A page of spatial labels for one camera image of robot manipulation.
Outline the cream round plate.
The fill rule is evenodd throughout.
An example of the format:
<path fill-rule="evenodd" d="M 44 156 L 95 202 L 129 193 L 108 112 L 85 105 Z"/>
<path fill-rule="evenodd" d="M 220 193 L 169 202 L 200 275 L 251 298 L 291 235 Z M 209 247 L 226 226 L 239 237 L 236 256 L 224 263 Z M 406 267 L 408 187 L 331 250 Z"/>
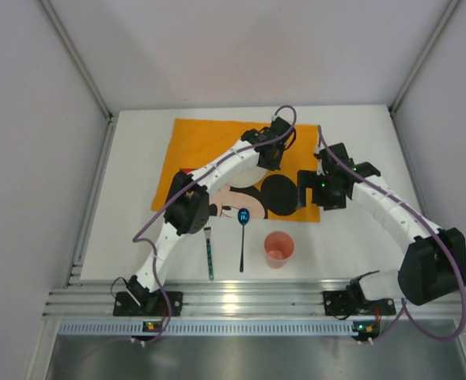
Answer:
<path fill-rule="evenodd" d="M 232 180 L 229 180 L 227 182 L 227 185 L 234 188 L 248 188 L 261 181 L 266 175 L 266 173 L 266 169 L 255 166 L 251 169 L 246 169 L 245 171 L 241 172 L 236 177 L 234 177 Z"/>

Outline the pink plastic cup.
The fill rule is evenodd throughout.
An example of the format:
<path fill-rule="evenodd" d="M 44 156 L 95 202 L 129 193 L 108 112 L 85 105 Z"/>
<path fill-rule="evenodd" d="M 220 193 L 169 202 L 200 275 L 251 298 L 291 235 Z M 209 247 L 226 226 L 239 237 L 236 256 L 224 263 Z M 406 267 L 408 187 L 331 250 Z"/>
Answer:
<path fill-rule="evenodd" d="M 293 238 L 282 231 L 275 231 L 267 235 L 263 243 L 265 260 L 267 265 L 273 269 L 279 269 L 294 254 Z"/>

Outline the orange cartoon mouse cloth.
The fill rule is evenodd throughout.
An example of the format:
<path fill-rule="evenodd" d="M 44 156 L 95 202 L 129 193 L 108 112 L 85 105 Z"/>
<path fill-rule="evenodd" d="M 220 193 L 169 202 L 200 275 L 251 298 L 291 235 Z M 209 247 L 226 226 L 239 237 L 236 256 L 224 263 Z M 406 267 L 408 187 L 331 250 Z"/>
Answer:
<path fill-rule="evenodd" d="M 156 194 L 151 205 L 157 211 L 165 204 L 174 175 L 189 173 L 225 153 L 250 129 L 260 130 L 263 123 L 176 119 Z M 249 209 L 253 219 L 277 219 L 291 222 L 319 222 L 319 207 L 311 203 L 306 193 L 306 206 L 297 206 L 297 172 L 315 171 L 313 157 L 317 128 L 311 124 L 295 127 L 297 137 L 284 153 L 281 169 L 259 171 L 258 179 L 247 185 L 246 180 L 232 180 L 210 198 L 212 216 L 235 218 L 241 208 Z"/>

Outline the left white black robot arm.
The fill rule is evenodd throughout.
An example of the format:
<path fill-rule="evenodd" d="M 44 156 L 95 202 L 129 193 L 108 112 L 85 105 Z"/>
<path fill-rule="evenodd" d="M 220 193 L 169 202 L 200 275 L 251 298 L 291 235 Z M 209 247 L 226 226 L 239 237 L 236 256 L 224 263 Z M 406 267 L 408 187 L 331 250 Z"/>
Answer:
<path fill-rule="evenodd" d="M 146 307 L 154 293 L 162 289 L 174 249 L 208 222 L 212 195 L 246 170 L 280 168 L 294 125 L 274 116 L 270 126 L 246 131 L 224 154 L 203 167 L 174 175 L 162 208 L 132 239 L 151 247 L 144 265 L 127 282 L 127 293 L 134 304 Z"/>

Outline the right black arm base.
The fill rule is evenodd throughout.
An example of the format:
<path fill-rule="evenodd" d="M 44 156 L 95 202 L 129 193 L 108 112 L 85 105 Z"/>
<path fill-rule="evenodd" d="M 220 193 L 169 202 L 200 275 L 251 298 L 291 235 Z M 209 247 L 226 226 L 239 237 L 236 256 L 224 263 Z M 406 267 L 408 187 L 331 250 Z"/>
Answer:
<path fill-rule="evenodd" d="M 394 301 L 384 298 L 376 301 L 359 300 L 345 290 L 324 291 L 324 312 L 326 316 L 345 320 L 352 316 L 394 316 Z"/>

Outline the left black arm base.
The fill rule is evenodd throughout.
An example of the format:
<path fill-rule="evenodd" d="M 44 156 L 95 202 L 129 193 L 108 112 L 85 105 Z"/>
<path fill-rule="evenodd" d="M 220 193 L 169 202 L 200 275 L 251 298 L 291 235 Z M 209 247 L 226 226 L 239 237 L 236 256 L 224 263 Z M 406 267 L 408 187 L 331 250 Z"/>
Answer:
<path fill-rule="evenodd" d="M 168 291 L 166 294 L 172 309 L 171 315 L 179 317 L 183 307 L 184 293 Z M 160 291 L 150 295 L 144 306 L 140 306 L 127 291 L 121 291 L 116 294 L 113 315 L 116 317 L 167 317 L 169 307 Z"/>

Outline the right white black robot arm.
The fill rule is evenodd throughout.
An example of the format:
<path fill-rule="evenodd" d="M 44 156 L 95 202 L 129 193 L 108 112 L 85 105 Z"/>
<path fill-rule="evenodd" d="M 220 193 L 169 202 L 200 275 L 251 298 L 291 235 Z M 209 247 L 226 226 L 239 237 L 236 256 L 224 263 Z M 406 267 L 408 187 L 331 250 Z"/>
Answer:
<path fill-rule="evenodd" d="M 373 271 L 350 281 L 359 302 L 404 298 L 416 306 L 466 287 L 466 242 L 457 228 L 443 229 L 421 216 L 387 184 L 371 163 L 354 162 L 342 143 L 316 152 L 316 170 L 297 173 L 298 205 L 326 211 L 352 201 L 394 239 L 403 254 L 400 268 Z"/>

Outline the blue metallic spoon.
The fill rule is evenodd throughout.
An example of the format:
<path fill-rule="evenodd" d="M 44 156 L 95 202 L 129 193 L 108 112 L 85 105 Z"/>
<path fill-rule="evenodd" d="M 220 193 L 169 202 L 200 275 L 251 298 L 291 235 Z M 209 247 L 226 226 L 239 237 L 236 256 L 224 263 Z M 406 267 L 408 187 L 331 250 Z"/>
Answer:
<path fill-rule="evenodd" d="M 245 227 L 250 221 L 250 211 L 247 208 L 241 208 L 237 214 L 237 220 L 241 225 L 241 256 L 239 271 L 240 273 L 244 272 L 244 240 L 245 240 Z"/>

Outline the aluminium mounting rail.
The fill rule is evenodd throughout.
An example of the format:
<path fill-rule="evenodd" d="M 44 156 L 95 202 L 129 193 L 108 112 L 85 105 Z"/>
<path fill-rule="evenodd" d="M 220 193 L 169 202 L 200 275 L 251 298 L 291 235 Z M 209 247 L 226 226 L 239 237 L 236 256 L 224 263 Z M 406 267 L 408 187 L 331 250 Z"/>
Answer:
<path fill-rule="evenodd" d="M 324 317 L 325 291 L 343 290 L 343 280 L 321 281 L 193 281 L 167 283 L 168 291 L 183 293 L 182 317 Z M 50 291 L 45 317 L 110 317 L 117 283 L 72 283 Z"/>

